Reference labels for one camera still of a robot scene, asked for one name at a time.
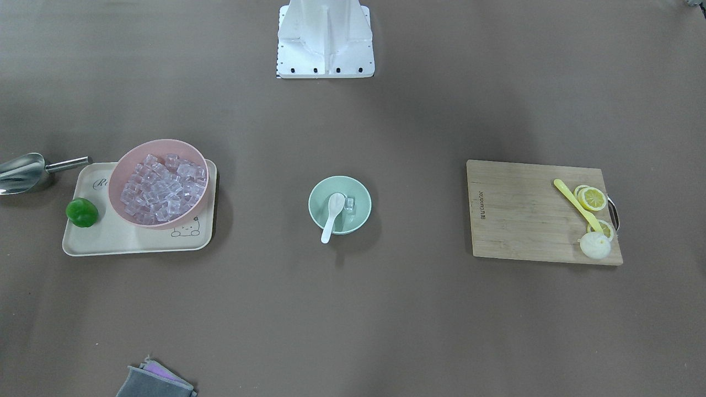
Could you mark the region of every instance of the small bowl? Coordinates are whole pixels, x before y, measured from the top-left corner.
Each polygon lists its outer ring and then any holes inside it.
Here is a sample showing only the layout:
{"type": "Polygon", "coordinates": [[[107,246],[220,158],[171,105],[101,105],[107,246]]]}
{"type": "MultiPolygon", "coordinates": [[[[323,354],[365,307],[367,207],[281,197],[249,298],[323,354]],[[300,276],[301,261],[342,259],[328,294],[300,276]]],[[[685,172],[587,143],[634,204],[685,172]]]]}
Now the small bowl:
{"type": "Polygon", "coordinates": [[[123,191],[125,183],[127,183],[128,179],[135,171],[135,166],[142,162],[148,154],[155,155],[163,160],[164,155],[170,153],[174,153],[178,155],[179,158],[185,158],[192,163],[203,167],[206,170],[206,191],[208,191],[208,184],[210,183],[208,166],[206,165],[205,158],[203,158],[201,152],[196,150],[196,148],[186,142],[178,141],[176,139],[157,139],[156,141],[146,142],[127,152],[118,161],[115,169],[113,169],[113,173],[110,174],[110,180],[108,181],[108,199],[110,200],[111,207],[113,207],[113,210],[118,213],[120,218],[123,218],[126,222],[132,225],[144,227],[145,229],[171,229],[179,226],[187,220],[192,219],[193,216],[191,214],[198,213],[205,203],[208,202],[207,199],[204,199],[206,196],[204,193],[196,204],[180,217],[170,220],[169,222],[158,223],[156,225],[141,225],[135,221],[135,218],[125,213],[125,204],[120,201],[120,194],[123,191]]]}
{"type": "Polygon", "coordinates": [[[358,230],[370,217],[373,203],[368,189],[362,183],[351,177],[328,177],[316,184],[309,194],[309,215],[323,229],[328,219],[328,199],[334,193],[342,193],[353,197],[355,203],[352,213],[343,210],[333,223],[334,235],[347,235],[358,230]]]}

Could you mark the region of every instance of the white tray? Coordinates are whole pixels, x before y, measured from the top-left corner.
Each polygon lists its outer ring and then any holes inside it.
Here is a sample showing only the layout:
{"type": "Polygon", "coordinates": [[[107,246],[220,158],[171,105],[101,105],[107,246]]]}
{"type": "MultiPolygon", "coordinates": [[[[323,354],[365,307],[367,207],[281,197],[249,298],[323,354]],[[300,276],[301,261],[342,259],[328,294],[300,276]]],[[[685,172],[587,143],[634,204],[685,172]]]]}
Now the white tray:
{"type": "Polygon", "coordinates": [[[193,221],[176,228],[149,230],[132,226],[110,206],[108,179],[115,162],[96,162],[78,174],[73,197],[90,200],[98,208],[98,222],[91,227],[77,227],[66,221],[64,252],[71,256],[137,254],[143,252],[195,251],[205,247],[213,236],[213,210],[216,197],[217,168],[206,160],[210,182],[208,202],[193,221]]]}

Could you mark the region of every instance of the yellow knife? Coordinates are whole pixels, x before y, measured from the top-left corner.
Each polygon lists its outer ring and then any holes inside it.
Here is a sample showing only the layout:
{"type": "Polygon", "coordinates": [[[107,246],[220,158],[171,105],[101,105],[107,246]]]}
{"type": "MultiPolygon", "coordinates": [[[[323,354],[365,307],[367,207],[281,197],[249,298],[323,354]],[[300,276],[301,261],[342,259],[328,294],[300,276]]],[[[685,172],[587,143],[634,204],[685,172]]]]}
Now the yellow knife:
{"type": "Polygon", "coordinates": [[[601,227],[601,224],[598,223],[598,220],[596,219],[596,216],[593,215],[592,213],[586,211],[581,204],[579,204],[578,200],[574,197],[573,193],[571,193],[571,190],[569,190],[568,186],[562,181],[561,179],[555,179],[554,180],[554,186],[556,186],[557,189],[566,197],[567,200],[569,200],[578,210],[578,212],[583,215],[584,218],[588,221],[588,224],[591,225],[591,228],[597,232],[602,232],[603,228],[601,227]]]}

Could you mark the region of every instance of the folded cloth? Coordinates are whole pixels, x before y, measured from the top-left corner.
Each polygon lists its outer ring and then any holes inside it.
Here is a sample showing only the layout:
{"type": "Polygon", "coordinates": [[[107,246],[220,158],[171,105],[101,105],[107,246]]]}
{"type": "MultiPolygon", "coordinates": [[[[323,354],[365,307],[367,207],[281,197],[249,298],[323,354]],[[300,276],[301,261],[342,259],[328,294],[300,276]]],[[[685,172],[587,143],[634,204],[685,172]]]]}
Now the folded cloth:
{"type": "Polygon", "coordinates": [[[193,386],[149,357],[128,378],[115,397],[196,397],[193,386]]]}

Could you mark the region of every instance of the wooden cutting board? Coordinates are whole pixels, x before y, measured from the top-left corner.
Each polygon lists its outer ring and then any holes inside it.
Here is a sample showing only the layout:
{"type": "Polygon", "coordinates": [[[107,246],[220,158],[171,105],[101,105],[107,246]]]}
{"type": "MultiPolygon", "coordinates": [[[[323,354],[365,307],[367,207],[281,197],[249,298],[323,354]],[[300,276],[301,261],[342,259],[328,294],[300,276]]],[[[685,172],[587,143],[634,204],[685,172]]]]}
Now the wooden cutting board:
{"type": "MultiPolygon", "coordinates": [[[[581,252],[577,240],[586,233],[587,222],[553,185],[559,178],[571,191],[587,184],[608,194],[601,170],[481,160],[468,160],[466,169],[474,256],[623,264],[617,236],[604,259],[581,252]]],[[[608,207],[594,214],[611,223],[608,207]]]]}

